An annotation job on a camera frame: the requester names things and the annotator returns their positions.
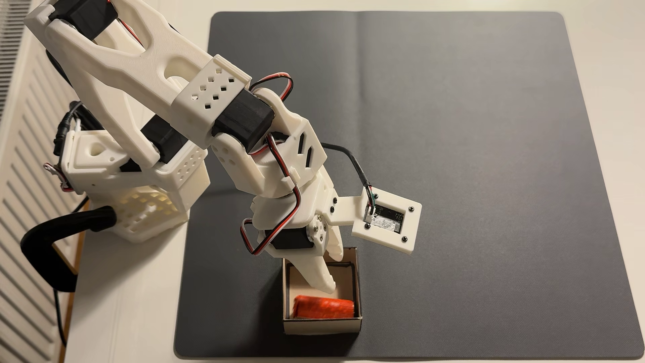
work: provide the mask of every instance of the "desk mat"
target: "desk mat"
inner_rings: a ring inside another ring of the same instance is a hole
[[[209,53],[423,204],[411,256],[359,247],[358,335],[286,336],[280,263],[217,159],[188,225],[175,351],[206,357],[635,358],[643,341],[563,18],[549,12],[223,12]],[[277,92],[284,81],[269,85]],[[340,195],[350,161],[329,150]]]

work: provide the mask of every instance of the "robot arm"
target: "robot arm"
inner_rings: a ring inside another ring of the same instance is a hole
[[[93,10],[70,6],[89,2]],[[103,24],[79,20],[88,14]],[[117,234],[140,242],[185,222],[210,182],[203,159],[211,147],[235,186],[256,195],[253,218],[241,226],[249,251],[289,259],[317,289],[335,288],[323,254],[342,258],[340,225],[412,252],[419,203],[372,189],[366,178],[361,196],[339,197],[311,124],[284,106],[288,93],[251,85],[248,74],[189,42],[143,0],[46,0],[25,24],[105,127],[70,131],[60,168],[76,192],[115,209]],[[155,113],[141,130],[126,94]],[[246,238],[251,223],[258,247]]]

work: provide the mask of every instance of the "cardboard box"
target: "cardboard box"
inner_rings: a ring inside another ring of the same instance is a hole
[[[359,289],[359,264],[357,248],[344,249],[342,261],[324,256],[329,272],[336,281],[332,294],[323,293],[307,284],[307,281],[288,260],[283,259],[283,324],[285,334],[321,335],[338,333],[358,333],[361,330],[361,294]],[[354,301],[353,318],[336,319],[296,319],[293,318],[293,300],[298,295],[341,298]]]

